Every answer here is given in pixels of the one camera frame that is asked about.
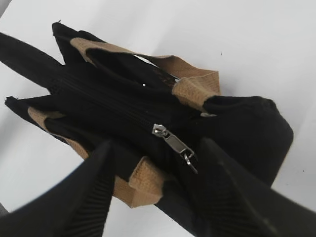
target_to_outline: black bag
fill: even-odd
[[[108,175],[112,184],[115,179],[114,188],[103,189],[105,197],[114,190],[114,196],[131,207],[155,204],[196,236],[283,236],[293,231],[293,226],[286,227],[293,219],[281,223],[276,217],[293,210],[299,228],[308,228],[292,233],[314,233],[314,213],[269,188],[293,140],[273,101],[220,96],[218,72],[197,69],[175,56],[136,54],[60,23],[53,24],[53,31],[66,65],[0,35],[0,60],[50,92],[23,100],[9,97],[6,104],[89,158],[53,190],[1,218],[0,234],[17,236],[9,224],[40,206],[54,190],[62,190],[67,180],[76,187],[81,180],[71,177],[84,172],[85,163],[94,159],[105,141],[111,152],[104,159],[112,160],[105,165],[106,172],[115,170]],[[88,195],[91,185],[86,190]],[[265,203],[264,198],[275,203]],[[47,228],[45,234],[36,235],[30,225],[24,236],[63,236],[68,229],[69,236],[100,236],[97,231],[79,235],[93,219],[89,224],[69,219],[84,203],[78,200],[63,223],[54,219],[57,213],[51,222],[59,225]],[[44,222],[46,217],[39,215]],[[29,221],[38,223],[32,216]],[[99,217],[98,230],[106,215]]]

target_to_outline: canvas bag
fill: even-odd
[[[201,101],[203,102],[203,104],[205,103],[205,101],[203,101],[203,100],[201,100],[200,99],[200,97],[197,97],[198,98],[198,100],[196,100],[196,101],[199,101],[199,103],[196,103],[196,104],[198,104],[198,105],[200,105],[201,104]],[[28,115],[31,117],[31,118],[35,118],[35,120],[33,120],[33,121],[36,121],[37,119],[36,119],[36,115],[40,115],[39,117],[41,117],[41,118],[45,118],[44,119],[44,121],[48,118],[48,116],[49,115],[47,115],[47,113],[43,113],[43,112],[41,112],[41,111],[39,111],[39,110],[37,110],[37,109],[31,109],[31,115],[30,115],[30,108],[28,107],[28,109],[27,109],[27,111],[28,111]],[[52,119],[61,119],[61,118],[58,118],[58,116],[56,117],[56,116],[53,116],[52,117]],[[78,150],[78,148],[76,148],[75,146],[74,146],[74,143],[73,143],[73,141],[71,141],[71,142],[69,142],[69,141],[67,141],[70,145],[72,145],[74,148],[75,148],[75,150]]]

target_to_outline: black fabric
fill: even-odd
[[[214,236],[316,235],[316,213],[270,189],[214,141],[203,139],[198,154],[195,194]]]
[[[53,25],[53,30],[57,42],[70,42],[73,38],[83,37],[80,32],[59,23]],[[98,38],[94,39],[91,34],[83,38],[103,42]],[[63,47],[63,50],[66,50],[72,46],[69,43],[64,44]],[[129,94],[131,86],[134,86],[133,90],[141,89],[142,92],[139,94],[143,94],[143,91],[148,89],[148,86],[138,87],[133,83],[135,81],[139,84],[148,84],[155,89],[166,89],[158,81],[161,83],[163,81],[161,78],[166,78],[167,74],[157,76],[157,73],[154,73],[155,66],[135,56],[107,53],[99,49],[88,49],[86,54],[105,75],[111,75],[108,78],[115,78],[118,81],[119,90],[126,94]],[[198,141],[200,137],[212,138],[249,172],[271,185],[293,141],[293,131],[278,112],[275,103],[262,97],[214,96],[206,100],[203,107],[208,113],[217,116],[197,118],[197,115],[194,115],[195,119],[185,121],[185,126],[181,126],[181,120],[174,117],[179,126],[170,128],[174,129],[173,131],[193,148],[196,147],[195,141]],[[139,103],[132,110],[136,111],[138,108],[148,110]],[[159,110],[157,102],[154,109],[161,114],[162,111]],[[168,124],[167,121],[158,118],[149,119],[154,119],[156,123]]]
[[[0,218],[4,237],[101,237],[114,188],[114,160],[103,143],[72,174]]]
[[[192,147],[200,137],[212,138],[271,186],[293,141],[293,131],[275,103],[262,97],[214,96],[204,108],[217,116],[190,121],[177,134]]]
[[[28,107],[32,106],[40,111],[57,111],[58,107],[55,106],[54,97],[55,95],[49,95],[23,100],[9,97],[7,98],[6,105],[17,115],[37,125],[29,117],[27,113]],[[134,171],[134,168],[144,156],[143,152],[127,141],[125,142],[113,135],[107,135],[105,132],[89,127],[87,124],[77,121],[75,118],[70,118],[69,116],[56,119],[47,118],[45,125],[51,133],[80,141],[80,144],[90,152],[100,146],[104,140],[111,139],[112,152],[108,154],[108,156],[112,157],[117,164],[116,175],[125,181],[129,181],[129,177]],[[174,180],[167,181],[164,183],[162,191],[163,197],[156,206],[187,231],[195,235],[195,229],[199,227],[196,223],[203,222],[203,220],[199,218],[198,214],[195,213],[191,207],[190,201],[182,187]]]
[[[8,211],[5,209],[5,207],[0,203],[0,217],[8,214]]]

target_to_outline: silver zipper slider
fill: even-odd
[[[176,135],[170,132],[165,126],[161,124],[154,124],[152,133],[165,140],[165,142],[178,153],[193,170],[194,173],[198,173],[197,169],[192,165],[190,159],[196,155],[194,151],[189,148],[184,142],[182,142]]]

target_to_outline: zipper track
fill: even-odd
[[[131,113],[131,111],[128,111],[128,110],[121,112],[120,110],[117,109],[117,108],[121,108],[121,103],[118,103],[115,99],[113,99],[113,97],[108,96],[107,94],[103,94],[102,96],[107,98],[106,99],[107,102],[105,102],[105,99],[100,98],[100,96],[98,95],[98,93],[100,93],[100,90],[98,88],[92,87],[88,83],[84,83],[80,80],[74,79],[73,76],[69,74],[66,74],[66,75],[67,75],[67,80],[59,80],[61,84],[65,85],[66,89],[79,92],[80,95],[84,95],[85,97],[90,98],[92,101],[96,101],[100,103],[102,106],[109,109],[111,112],[117,114],[120,117],[125,118],[127,116],[129,120],[131,120],[134,124],[138,125],[142,129],[145,129],[149,133],[152,132],[153,126],[155,124],[154,122],[151,122],[145,118],[142,118],[136,115],[135,113]],[[82,86],[80,85],[78,86],[78,82],[80,84],[84,84],[83,85],[83,87],[85,87],[84,90],[82,89]]]

